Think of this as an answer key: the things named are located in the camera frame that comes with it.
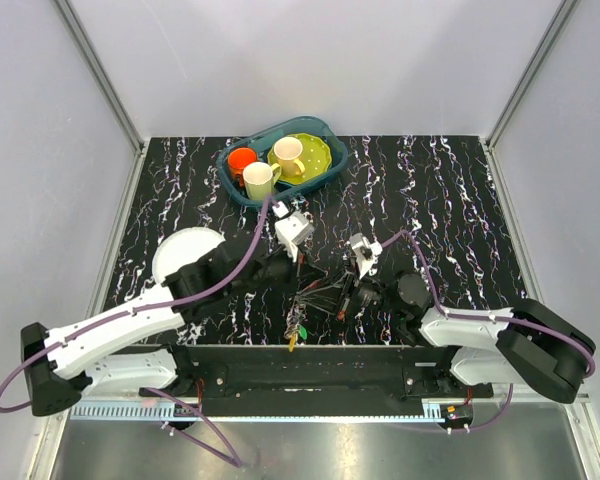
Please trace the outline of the metal keyring disc with rings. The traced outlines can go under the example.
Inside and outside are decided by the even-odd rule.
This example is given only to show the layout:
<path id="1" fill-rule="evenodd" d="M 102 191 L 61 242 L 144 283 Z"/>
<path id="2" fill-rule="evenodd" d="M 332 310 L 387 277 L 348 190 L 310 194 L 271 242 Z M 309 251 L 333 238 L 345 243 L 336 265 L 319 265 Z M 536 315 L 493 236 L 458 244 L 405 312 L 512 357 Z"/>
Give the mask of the metal keyring disc with rings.
<path id="1" fill-rule="evenodd" d="M 290 310 L 286 317 L 286 329 L 284 336 L 287 340 L 290 340 L 290 337 L 293 333 L 297 333 L 298 339 L 302 339 L 299 335 L 298 329 L 300 326 L 304 326 L 304 320 L 306 319 L 305 312 L 305 304 L 298 303 L 295 300 L 295 297 L 292 300 Z"/>

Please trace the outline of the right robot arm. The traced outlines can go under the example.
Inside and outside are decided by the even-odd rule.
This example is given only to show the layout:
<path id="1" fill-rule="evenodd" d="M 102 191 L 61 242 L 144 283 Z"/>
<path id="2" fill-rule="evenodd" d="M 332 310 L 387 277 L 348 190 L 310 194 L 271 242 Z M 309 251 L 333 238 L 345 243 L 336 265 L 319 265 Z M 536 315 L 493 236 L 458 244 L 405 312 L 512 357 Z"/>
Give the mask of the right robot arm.
<path id="1" fill-rule="evenodd" d="M 450 397 L 468 386 L 507 383 L 571 404 L 596 349 L 591 338 L 535 299 L 498 310 L 441 313 L 425 280 L 412 268 L 383 283 L 347 267 L 304 287 L 297 299 L 341 323 L 376 307 L 389 315 L 391 334 L 402 343 L 451 349 L 450 360 L 433 374 L 437 390 Z"/>

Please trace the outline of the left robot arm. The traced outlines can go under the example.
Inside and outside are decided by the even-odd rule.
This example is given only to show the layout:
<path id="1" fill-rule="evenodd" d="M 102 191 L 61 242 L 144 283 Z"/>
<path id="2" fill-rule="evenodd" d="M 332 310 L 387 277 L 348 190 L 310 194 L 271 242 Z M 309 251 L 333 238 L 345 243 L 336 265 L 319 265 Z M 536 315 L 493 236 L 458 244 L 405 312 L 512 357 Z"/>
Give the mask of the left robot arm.
<path id="1" fill-rule="evenodd" d="M 24 406 L 34 416 L 65 411 L 87 396 L 152 389 L 199 396 L 207 381 L 186 351 L 167 346 L 136 355 L 124 348 L 177 330 L 235 296 L 292 284 L 306 287 L 326 275 L 303 251 L 241 250 L 238 242 L 212 230 L 203 240 L 169 237 L 153 257 L 152 273 L 152 287 L 99 315 L 65 327 L 33 323 L 22 329 Z"/>

